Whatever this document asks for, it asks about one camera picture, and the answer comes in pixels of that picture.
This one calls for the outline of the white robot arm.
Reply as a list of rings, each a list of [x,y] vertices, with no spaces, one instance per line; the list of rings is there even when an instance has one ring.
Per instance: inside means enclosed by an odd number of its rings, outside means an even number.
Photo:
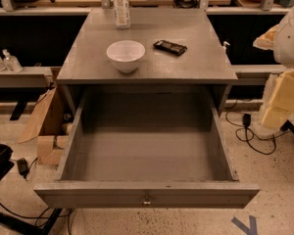
[[[269,135],[294,113],[294,6],[279,24],[257,37],[253,46],[272,50],[274,59],[286,67],[280,75],[269,76],[257,116],[257,130]]]

